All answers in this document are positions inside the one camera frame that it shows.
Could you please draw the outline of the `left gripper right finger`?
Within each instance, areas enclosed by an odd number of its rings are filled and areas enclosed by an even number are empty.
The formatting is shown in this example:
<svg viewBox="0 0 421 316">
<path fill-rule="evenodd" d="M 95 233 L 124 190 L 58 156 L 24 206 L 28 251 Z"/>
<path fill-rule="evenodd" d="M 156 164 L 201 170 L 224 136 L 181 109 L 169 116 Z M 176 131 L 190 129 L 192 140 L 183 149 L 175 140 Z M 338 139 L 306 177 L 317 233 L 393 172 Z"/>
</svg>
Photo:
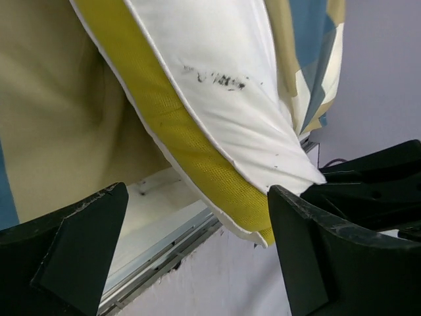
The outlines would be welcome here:
<svg viewBox="0 0 421 316">
<path fill-rule="evenodd" d="M 419 315 L 420 244 L 355 225 L 281 186 L 270 220 L 293 315 Z"/>
</svg>

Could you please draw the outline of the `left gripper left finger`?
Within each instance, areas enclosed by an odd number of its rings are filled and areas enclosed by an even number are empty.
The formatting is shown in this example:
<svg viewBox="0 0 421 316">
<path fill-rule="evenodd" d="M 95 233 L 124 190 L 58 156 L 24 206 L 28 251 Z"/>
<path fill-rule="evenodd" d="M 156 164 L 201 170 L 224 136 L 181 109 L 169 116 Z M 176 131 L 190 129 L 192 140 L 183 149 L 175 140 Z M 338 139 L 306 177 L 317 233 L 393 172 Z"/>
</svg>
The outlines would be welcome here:
<svg viewBox="0 0 421 316">
<path fill-rule="evenodd" d="M 1 231 L 2 315 L 96 315 L 128 204 L 124 183 Z"/>
</svg>

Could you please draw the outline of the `checkered blue beige pillowcase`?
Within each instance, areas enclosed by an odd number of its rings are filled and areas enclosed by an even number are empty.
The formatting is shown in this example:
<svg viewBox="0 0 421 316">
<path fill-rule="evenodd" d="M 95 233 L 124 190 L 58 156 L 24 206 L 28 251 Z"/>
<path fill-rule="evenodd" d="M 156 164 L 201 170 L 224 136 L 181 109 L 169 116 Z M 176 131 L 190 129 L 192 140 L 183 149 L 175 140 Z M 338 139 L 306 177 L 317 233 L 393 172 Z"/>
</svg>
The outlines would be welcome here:
<svg viewBox="0 0 421 316">
<path fill-rule="evenodd" d="M 26 222 L 113 182 L 172 167 L 73 1 L 1 2 L 1 224 Z M 278 96 L 298 139 L 339 85 L 344 1 L 263 1 Z"/>
</svg>

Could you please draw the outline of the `white pillow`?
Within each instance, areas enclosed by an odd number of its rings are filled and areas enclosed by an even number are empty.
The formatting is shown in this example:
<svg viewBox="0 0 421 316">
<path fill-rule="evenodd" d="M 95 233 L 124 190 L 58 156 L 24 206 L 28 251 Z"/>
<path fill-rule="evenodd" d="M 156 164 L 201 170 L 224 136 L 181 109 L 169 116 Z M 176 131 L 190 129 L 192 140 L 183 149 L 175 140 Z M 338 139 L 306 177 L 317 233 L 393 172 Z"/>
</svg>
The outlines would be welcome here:
<svg viewBox="0 0 421 316">
<path fill-rule="evenodd" d="M 269 246 L 267 192 L 325 181 L 278 96 L 263 1 L 73 1 L 172 167 L 236 236 Z"/>
</svg>

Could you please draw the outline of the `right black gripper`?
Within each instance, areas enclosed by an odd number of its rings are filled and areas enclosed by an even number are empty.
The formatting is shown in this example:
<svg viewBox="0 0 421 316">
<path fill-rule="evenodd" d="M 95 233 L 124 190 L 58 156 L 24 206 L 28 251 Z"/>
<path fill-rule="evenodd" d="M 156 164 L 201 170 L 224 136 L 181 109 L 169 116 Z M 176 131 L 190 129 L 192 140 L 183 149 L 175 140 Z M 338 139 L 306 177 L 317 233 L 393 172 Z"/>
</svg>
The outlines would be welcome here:
<svg viewBox="0 0 421 316">
<path fill-rule="evenodd" d="M 302 198 L 361 227 L 420 239 L 420 141 L 320 169 L 326 183 Z"/>
</svg>

